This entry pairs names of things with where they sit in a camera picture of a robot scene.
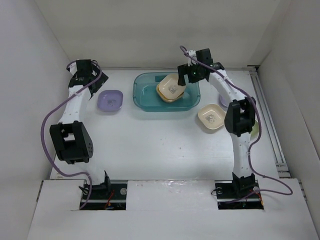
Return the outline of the cream square plate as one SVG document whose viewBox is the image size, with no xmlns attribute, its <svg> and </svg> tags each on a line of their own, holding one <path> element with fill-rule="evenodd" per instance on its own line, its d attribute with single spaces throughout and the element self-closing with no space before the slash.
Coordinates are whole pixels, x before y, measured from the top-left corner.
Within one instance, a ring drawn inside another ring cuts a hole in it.
<svg viewBox="0 0 320 240">
<path fill-rule="evenodd" d="M 217 104 L 208 104 L 197 113 L 198 119 L 209 130 L 217 130 L 225 125 L 226 112 Z"/>
<path fill-rule="evenodd" d="M 178 85 L 179 75 L 172 73 L 167 75 L 158 84 L 158 91 L 168 100 L 175 100 L 184 93 L 186 85 Z"/>
</svg>

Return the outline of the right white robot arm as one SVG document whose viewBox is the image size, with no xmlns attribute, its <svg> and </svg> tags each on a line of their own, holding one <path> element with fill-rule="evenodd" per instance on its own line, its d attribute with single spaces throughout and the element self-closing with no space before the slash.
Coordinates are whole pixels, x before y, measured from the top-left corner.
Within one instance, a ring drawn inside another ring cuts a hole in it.
<svg viewBox="0 0 320 240">
<path fill-rule="evenodd" d="M 256 102 L 237 89 L 225 68 L 214 62 L 208 48 L 194 51 L 180 46 L 188 63 L 177 67 L 178 85 L 206 80 L 227 102 L 224 126 L 230 134 L 233 146 L 231 197 L 243 198 L 255 187 L 256 179 L 249 164 L 251 132 L 256 120 Z"/>
</svg>

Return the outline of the cream square plate front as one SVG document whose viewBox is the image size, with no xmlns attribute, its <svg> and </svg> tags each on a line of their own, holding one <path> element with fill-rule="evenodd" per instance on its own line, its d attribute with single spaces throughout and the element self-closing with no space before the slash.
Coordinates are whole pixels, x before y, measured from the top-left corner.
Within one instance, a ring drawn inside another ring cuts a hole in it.
<svg viewBox="0 0 320 240">
<path fill-rule="evenodd" d="M 167 75 L 158 84 L 158 91 L 168 100 L 175 100 L 184 93 L 186 85 L 178 85 L 179 75 L 172 73 Z"/>
</svg>

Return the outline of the teal plastic bin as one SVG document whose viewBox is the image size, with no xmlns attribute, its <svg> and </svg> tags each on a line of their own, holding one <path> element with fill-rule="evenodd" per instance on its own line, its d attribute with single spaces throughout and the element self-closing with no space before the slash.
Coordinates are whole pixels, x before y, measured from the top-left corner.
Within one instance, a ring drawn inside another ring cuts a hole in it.
<svg viewBox="0 0 320 240">
<path fill-rule="evenodd" d="M 147 72 L 135 78 L 132 97 L 145 112 L 181 112 L 198 105 L 201 92 L 197 82 L 179 86 L 176 72 Z"/>
</svg>

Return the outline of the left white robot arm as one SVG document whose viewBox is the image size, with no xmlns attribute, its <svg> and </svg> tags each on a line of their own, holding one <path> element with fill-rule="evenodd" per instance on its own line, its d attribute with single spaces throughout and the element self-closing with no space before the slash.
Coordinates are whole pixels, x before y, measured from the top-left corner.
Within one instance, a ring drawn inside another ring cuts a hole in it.
<svg viewBox="0 0 320 240">
<path fill-rule="evenodd" d="M 87 105 L 103 84 L 109 79 L 96 60 L 79 59 L 70 62 L 66 70 L 72 75 L 68 84 L 68 98 L 57 124 L 49 128 L 57 158 L 68 165 L 85 164 L 82 173 L 98 175 L 89 161 L 93 157 L 93 141 L 83 123 Z"/>
</svg>

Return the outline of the purple square plate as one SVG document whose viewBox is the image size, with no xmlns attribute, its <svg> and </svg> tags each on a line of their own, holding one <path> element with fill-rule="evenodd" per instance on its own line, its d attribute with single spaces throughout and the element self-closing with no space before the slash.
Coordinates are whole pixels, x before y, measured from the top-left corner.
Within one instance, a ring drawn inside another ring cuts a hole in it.
<svg viewBox="0 0 320 240">
<path fill-rule="evenodd" d="M 123 104 L 123 93 L 120 90 L 104 90 L 97 98 L 97 108 L 102 112 L 117 112 Z"/>
<path fill-rule="evenodd" d="M 227 108 L 229 105 L 229 103 L 223 98 L 221 94 L 219 95 L 219 102 L 220 102 L 220 105 L 223 106 L 224 108 Z"/>
</svg>

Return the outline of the light green square plate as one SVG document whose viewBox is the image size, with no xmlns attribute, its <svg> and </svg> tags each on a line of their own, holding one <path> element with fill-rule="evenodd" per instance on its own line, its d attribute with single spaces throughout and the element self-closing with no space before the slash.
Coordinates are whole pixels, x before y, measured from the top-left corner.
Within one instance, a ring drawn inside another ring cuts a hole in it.
<svg viewBox="0 0 320 240">
<path fill-rule="evenodd" d="M 250 141 L 253 142 L 257 139 L 257 137 L 259 136 L 259 122 L 257 120 L 255 120 L 255 123 L 252 127 L 252 131 L 250 133 Z"/>
</svg>

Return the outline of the yellow square plate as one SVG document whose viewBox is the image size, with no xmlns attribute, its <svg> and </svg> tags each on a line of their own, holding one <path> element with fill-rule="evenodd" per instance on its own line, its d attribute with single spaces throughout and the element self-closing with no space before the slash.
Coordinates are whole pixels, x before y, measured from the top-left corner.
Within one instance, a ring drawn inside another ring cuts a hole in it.
<svg viewBox="0 0 320 240">
<path fill-rule="evenodd" d="M 174 99 L 168 99 L 168 98 L 166 98 L 166 97 L 160 92 L 158 86 L 156 87 L 156 92 L 157 92 L 157 94 L 159 95 L 159 97 L 160 97 L 164 102 L 166 102 L 166 103 L 173 103 L 173 102 L 177 101 L 178 99 L 182 98 L 183 95 L 184 95 L 184 93 L 182 92 L 178 97 L 176 97 L 176 98 L 174 98 Z"/>
</svg>

